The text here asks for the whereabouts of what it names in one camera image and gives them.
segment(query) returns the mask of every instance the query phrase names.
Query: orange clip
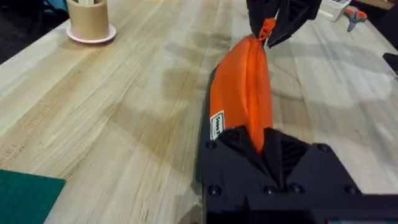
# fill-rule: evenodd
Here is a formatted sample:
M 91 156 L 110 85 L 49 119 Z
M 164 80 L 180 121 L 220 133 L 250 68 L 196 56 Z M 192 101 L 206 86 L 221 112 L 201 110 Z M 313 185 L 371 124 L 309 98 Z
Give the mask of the orange clip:
M 264 23 L 262 24 L 258 39 L 260 41 L 267 39 L 268 35 L 271 33 L 274 26 L 275 26 L 275 18 L 264 19 Z

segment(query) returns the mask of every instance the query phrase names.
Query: screw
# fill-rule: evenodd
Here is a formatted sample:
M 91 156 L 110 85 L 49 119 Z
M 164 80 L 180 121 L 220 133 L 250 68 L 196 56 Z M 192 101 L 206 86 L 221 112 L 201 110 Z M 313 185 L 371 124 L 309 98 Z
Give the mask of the screw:
M 353 186 L 345 186 L 344 190 L 349 193 L 349 194 L 360 194 L 361 192 L 359 191 L 359 189 L 357 189 L 356 187 Z
M 322 152 L 327 152 L 329 150 L 329 146 L 326 144 L 319 144 L 318 149 L 321 150 Z
M 208 193 L 212 197 L 218 197 L 221 195 L 222 190 L 221 190 L 221 187 L 219 187 L 218 185 L 212 185 L 212 186 L 208 187 Z
M 217 144 L 214 141 L 206 142 L 206 148 L 208 149 L 215 149 Z
M 290 184 L 289 185 L 289 191 L 295 194 L 302 194 L 304 193 L 304 188 L 300 184 Z
M 264 187 L 264 192 L 266 194 L 272 195 L 272 194 L 276 194 L 277 190 L 274 186 L 267 186 L 267 187 Z

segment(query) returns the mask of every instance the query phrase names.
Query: black mount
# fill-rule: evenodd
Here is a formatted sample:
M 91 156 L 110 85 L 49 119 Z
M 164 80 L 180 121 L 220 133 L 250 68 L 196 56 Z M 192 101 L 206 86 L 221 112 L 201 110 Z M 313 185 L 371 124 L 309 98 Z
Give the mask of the black mount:
M 363 195 L 326 144 L 264 134 L 262 155 L 244 127 L 199 148 L 204 223 L 398 220 L 398 196 Z

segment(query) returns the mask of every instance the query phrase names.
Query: white label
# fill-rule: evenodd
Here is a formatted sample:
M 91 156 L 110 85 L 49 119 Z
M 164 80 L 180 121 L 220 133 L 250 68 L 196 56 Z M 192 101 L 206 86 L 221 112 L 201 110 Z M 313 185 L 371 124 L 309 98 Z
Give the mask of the white label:
M 224 131 L 224 111 L 220 111 L 210 118 L 210 127 L 210 139 L 214 140 Z

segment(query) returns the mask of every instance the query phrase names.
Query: wood grain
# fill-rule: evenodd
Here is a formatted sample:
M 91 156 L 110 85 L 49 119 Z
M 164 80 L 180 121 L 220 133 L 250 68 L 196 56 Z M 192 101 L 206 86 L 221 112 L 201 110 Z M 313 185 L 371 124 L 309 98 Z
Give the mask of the wood grain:
M 0 169 L 67 179 L 46 223 L 191 223 L 210 72 L 250 32 L 242 0 L 114 0 L 106 45 L 66 24 L 0 66 Z M 275 127 L 326 142 L 365 192 L 398 192 L 397 53 L 369 23 L 305 24 L 266 49 Z

